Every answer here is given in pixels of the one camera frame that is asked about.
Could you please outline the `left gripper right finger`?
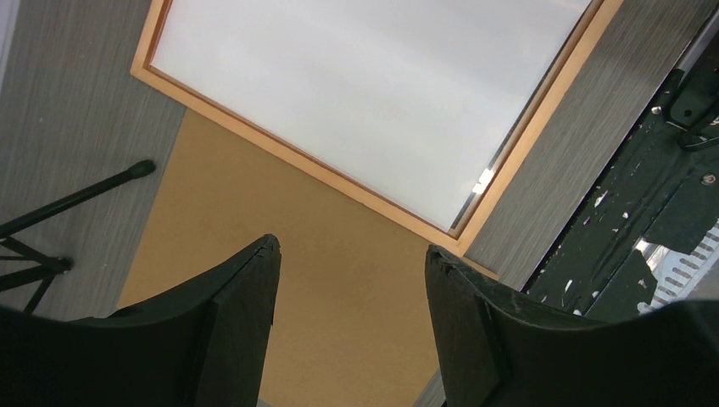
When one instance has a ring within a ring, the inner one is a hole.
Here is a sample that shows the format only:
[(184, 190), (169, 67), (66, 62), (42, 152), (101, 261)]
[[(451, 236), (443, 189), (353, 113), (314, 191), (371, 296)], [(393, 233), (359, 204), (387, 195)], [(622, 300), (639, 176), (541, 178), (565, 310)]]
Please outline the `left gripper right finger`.
[(449, 406), (715, 406), (718, 303), (627, 321), (553, 308), (438, 245), (426, 295)]

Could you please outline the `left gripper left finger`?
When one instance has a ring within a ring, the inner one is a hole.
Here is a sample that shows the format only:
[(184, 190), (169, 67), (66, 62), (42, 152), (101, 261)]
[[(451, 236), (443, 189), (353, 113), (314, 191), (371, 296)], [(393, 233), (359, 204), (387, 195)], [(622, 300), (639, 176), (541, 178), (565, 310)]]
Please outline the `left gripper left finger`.
[(1, 310), (4, 406), (255, 406), (280, 280), (266, 234), (105, 318)]

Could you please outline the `orange wooden picture frame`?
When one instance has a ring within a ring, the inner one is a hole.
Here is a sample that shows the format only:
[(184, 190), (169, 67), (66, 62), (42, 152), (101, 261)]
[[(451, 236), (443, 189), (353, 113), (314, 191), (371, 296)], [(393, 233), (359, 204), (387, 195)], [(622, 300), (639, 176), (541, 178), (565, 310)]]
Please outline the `orange wooden picture frame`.
[(483, 200), (471, 217), (470, 223), (458, 238), (452, 238), (447, 234), (447, 230), (451, 226), (443, 229), (433, 225), (430, 221), (421, 218), (415, 211), (410, 210), (406, 205), (399, 203), (395, 199), (388, 198), (376, 188), (360, 181), (357, 176), (350, 174), (346, 170), (339, 169), (334, 164), (329, 164), (327, 161), (320, 159), (316, 153), (310, 153), (302, 149), (296, 143), (289, 142), (275, 132), (265, 129), (256, 122), (203, 95), (196, 88), (160, 69), (155, 60), (159, 55), (162, 38), (170, 27), (171, 10), (175, 6), (175, 2), (153, 1), (151, 3), (137, 45), (137, 51), (132, 61), (131, 73), (138, 80), (176, 100), (190, 110), (201, 114), (217, 125), (224, 127), (367, 208), (376, 211), (378, 214), (387, 217), (416, 235), (424, 237), (433, 243), (442, 244), (454, 254), (463, 255), (467, 253), (479, 231), (487, 223), (499, 199), (515, 178), (517, 171), (534, 147), (552, 114), (557, 110), (570, 86), (575, 82), (581, 68), (587, 62), (591, 52), (596, 48), (599, 39), (607, 31), (610, 22), (615, 18), (622, 4), (621, 1), (603, 1), (570, 58), (557, 75), (556, 81), (547, 92), (545, 99), (538, 106), (531, 121), (517, 139), (515, 147), (483, 196)]

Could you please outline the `clear acrylic sheet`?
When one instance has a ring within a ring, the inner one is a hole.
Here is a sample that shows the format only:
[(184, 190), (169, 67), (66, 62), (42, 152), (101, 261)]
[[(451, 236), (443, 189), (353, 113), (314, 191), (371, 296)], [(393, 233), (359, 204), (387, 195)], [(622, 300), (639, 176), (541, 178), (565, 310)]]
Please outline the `clear acrylic sheet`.
[(479, 192), (474, 189), (471, 190), (470, 195), (460, 209), (460, 212), (455, 218), (452, 226), (447, 230), (447, 234), (450, 237), (458, 238), (465, 231), (467, 225), (470, 223), (471, 217), (477, 211), (478, 206), (483, 200), (483, 196), (486, 194), (486, 191), (489, 189), (496, 175), (503, 168), (504, 163), (508, 159), (512, 149), (515, 147), (517, 139), (521, 136), (522, 132), (524, 132), (527, 124), (536, 113), (538, 106), (545, 99), (547, 92), (556, 81), (557, 75), (561, 72), (566, 64), (566, 61), (570, 58), (577, 46), (577, 43), (580, 41), (582, 35), (587, 29), (587, 26), (591, 23), (602, 3), (602, 0), (586, 1), (586, 6), (582, 8), (582, 13), (579, 15), (577, 22), (572, 27), (567, 38), (562, 43), (559, 52), (556, 54), (550, 66), (543, 74), (541, 81), (538, 83), (538, 86), (532, 92), (531, 97), (522, 108), (522, 111), (518, 115), (515, 123), (510, 128), (504, 140), (499, 144), (498, 150), (493, 154), (493, 157), (487, 164), (487, 167), (477, 180), (475, 187), (479, 189)]

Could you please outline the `brown cardboard backing board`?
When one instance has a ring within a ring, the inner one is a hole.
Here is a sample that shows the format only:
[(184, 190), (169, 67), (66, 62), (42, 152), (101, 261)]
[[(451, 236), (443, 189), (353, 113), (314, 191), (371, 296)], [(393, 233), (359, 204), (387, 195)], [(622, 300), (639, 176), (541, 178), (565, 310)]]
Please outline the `brown cardboard backing board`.
[(120, 296), (161, 293), (271, 233), (281, 278), (260, 397), (411, 406), (438, 368), (426, 239), (187, 112)]

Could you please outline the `building and sky photo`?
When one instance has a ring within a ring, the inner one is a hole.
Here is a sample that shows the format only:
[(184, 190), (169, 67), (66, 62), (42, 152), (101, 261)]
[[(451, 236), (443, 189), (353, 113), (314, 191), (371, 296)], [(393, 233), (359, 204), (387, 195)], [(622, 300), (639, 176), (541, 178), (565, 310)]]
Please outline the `building and sky photo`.
[(152, 66), (449, 230), (585, 1), (174, 1)]

